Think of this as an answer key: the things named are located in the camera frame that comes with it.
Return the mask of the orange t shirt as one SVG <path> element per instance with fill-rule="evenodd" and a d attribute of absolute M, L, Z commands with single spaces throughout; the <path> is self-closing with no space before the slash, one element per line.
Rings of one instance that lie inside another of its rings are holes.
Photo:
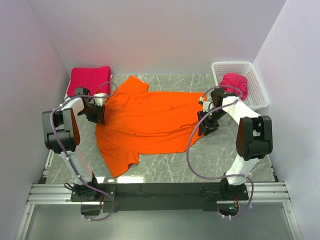
<path fill-rule="evenodd" d="M 117 178 L 139 163 L 139 156 L 186 151 L 202 110 L 201 92 L 149 91 L 131 75 L 105 102 L 104 125 L 96 125 L 97 147 Z"/>

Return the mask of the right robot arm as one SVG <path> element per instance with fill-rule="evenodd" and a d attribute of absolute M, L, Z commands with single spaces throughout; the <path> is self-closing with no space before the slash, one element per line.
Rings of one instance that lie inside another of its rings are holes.
<path fill-rule="evenodd" d="M 235 149 L 237 155 L 220 181 L 220 194 L 225 198 L 239 195 L 253 167 L 273 150 L 272 120 L 250 109 L 234 92 L 216 87 L 211 101 L 199 98 L 202 110 L 197 113 L 199 136 L 207 136 L 219 128 L 218 120 L 228 114 L 238 124 Z"/>

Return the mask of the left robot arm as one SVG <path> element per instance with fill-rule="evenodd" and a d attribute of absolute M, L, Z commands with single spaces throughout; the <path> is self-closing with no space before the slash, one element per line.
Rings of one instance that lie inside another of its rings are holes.
<path fill-rule="evenodd" d="M 41 115 L 43 138 L 47 149 L 58 154 L 73 177 L 73 185 L 64 186 L 77 197 L 93 201 L 101 195 L 93 171 L 85 163 L 80 150 L 80 132 L 76 116 L 85 115 L 89 122 L 105 124 L 105 101 L 108 94 L 94 95 L 85 87 L 77 87 L 75 95 L 67 97 L 60 106 Z"/>

